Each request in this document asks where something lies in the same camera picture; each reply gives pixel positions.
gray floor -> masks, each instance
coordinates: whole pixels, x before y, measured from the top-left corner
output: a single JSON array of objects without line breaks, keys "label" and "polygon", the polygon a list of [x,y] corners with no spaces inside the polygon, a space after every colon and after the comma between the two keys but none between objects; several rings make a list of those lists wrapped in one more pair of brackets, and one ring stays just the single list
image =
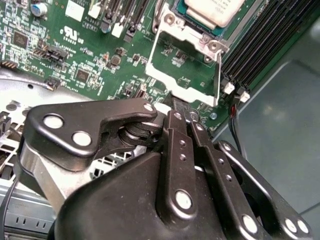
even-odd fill
[{"label": "gray floor", "polygon": [[320,19],[267,78],[239,117],[248,160],[320,240]]}]

black wire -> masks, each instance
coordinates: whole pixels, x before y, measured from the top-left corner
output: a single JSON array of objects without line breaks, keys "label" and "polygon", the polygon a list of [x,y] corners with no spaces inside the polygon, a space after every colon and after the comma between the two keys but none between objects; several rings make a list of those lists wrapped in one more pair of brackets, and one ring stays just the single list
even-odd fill
[{"label": "black wire", "polygon": [[237,104],[231,105],[229,108],[229,122],[228,126],[231,132],[231,135],[235,141],[236,147],[239,151],[239,153],[243,156],[243,158],[247,159],[247,153],[244,145],[240,141],[239,136],[239,114],[237,109]]},{"label": "black wire", "polygon": [[8,191],[6,192],[2,203],[0,205],[0,238],[5,239],[5,222],[6,222],[6,214],[7,209],[9,206],[10,198],[12,196],[12,193],[14,192],[14,189],[18,183],[18,178],[16,177],[12,185],[9,187]]}]

green circuit board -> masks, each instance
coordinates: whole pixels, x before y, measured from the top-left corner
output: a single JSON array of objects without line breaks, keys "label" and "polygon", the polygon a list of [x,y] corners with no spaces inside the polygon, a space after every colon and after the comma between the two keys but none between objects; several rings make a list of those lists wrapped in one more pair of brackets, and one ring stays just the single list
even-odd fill
[{"label": "green circuit board", "polygon": [[[254,2],[255,0],[244,2],[219,39],[228,40]],[[241,34],[250,27],[268,2],[261,1],[260,7],[239,33],[240,37],[237,40],[241,39]],[[71,3],[82,7],[83,14],[80,19],[68,16]],[[93,100],[129,98],[136,94],[141,84],[145,84],[146,93],[143,97],[151,103],[160,103],[168,91],[161,82],[145,74],[155,38],[152,32],[155,3],[155,0],[148,3],[143,22],[132,42],[128,43],[124,41],[125,30],[120,38],[100,30],[101,18],[94,19],[88,15],[90,0],[47,0],[45,19],[35,17],[31,13],[29,0],[1,0],[1,62],[7,65],[15,63],[15,68],[30,73],[40,81],[49,77],[60,79],[63,87]],[[302,32],[295,34],[288,42],[287,49]],[[42,40],[49,46],[67,52],[68,56],[63,64],[43,57],[37,50],[39,41]],[[233,43],[232,48],[236,46],[237,41]],[[118,58],[117,51],[121,51],[123,56]],[[162,33],[153,56],[153,65],[174,77],[180,86],[192,87],[207,95],[213,95],[215,64],[204,63],[203,55],[195,51],[190,44],[179,42]],[[131,96],[127,93],[128,88],[132,91]],[[199,101],[193,102],[191,106],[199,112],[202,124],[215,129],[228,115],[226,97],[222,95],[216,108]],[[210,119],[212,112],[217,113],[217,119]]]}]

motherboard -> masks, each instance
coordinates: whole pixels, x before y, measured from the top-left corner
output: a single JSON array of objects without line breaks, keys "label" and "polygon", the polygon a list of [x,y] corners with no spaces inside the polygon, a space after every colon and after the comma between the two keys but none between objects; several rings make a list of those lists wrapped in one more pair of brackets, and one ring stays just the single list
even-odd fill
[{"label": "motherboard", "polygon": [[320,15],[318,0],[0,0],[0,64],[93,100],[172,95],[210,131]]}]

black mechanical clamp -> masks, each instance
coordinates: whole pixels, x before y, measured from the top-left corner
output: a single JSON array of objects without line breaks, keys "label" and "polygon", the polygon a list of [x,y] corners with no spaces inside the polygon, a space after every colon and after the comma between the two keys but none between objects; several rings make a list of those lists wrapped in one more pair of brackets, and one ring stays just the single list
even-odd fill
[{"label": "black mechanical clamp", "polygon": [[[51,239],[312,239],[248,161],[174,103],[166,114],[139,98],[29,111],[16,173],[57,212]],[[94,159],[137,145],[148,151],[89,178]]]}]

